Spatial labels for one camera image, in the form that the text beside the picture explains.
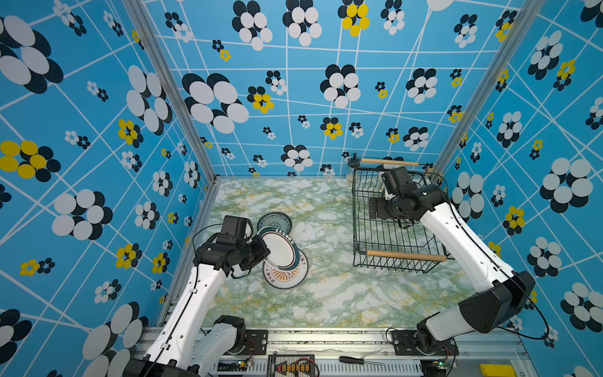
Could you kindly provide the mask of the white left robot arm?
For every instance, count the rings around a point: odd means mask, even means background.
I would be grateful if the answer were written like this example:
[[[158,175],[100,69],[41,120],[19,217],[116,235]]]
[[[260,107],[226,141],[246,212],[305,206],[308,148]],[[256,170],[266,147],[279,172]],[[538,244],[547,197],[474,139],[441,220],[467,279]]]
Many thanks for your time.
[[[188,282],[170,318],[141,360],[131,358],[125,376],[208,376],[225,353],[245,345],[246,324],[240,317],[223,315],[198,340],[209,306],[229,274],[251,271],[270,254],[254,235],[248,218],[225,216],[221,230],[195,250]]]

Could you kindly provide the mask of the white plate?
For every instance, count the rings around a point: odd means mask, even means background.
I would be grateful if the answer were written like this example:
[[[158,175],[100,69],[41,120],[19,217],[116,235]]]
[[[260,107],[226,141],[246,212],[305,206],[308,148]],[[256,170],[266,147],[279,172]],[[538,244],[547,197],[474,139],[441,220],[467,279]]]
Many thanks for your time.
[[[270,251],[265,262],[281,271],[295,270],[301,260],[301,253],[293,239],[281,229],[264,227],[258,232]]]
[[[257,227],[263,229],[265,227],[272,227],[280,229],[285,233],[290,233],[293,229],[293,221],[291,218],[283,212],[274,211],[269,212],[259,218]]]
[[[309,273],[309,261],[304,251],[300,251],[298,266],[294,270],[278,270],[267,262],[262,265],[262,273],[265,282],[272,288],[278,290],[291,290],[301,285]]]

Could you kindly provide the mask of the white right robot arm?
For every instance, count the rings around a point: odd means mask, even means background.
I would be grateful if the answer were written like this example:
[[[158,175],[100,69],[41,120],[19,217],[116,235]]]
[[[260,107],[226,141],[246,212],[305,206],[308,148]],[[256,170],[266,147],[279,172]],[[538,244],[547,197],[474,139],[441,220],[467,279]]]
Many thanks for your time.
[[[384,171],[381,180],[385,194],[375,201],[378,216],[418,222],[428,229],[452,254],[476,291],[418,323],[416,346],[421,352],[433,353],[455,336],[487,334],[523,310],[535,279],[491,251],[440,187],[418,186],[405,167]]]

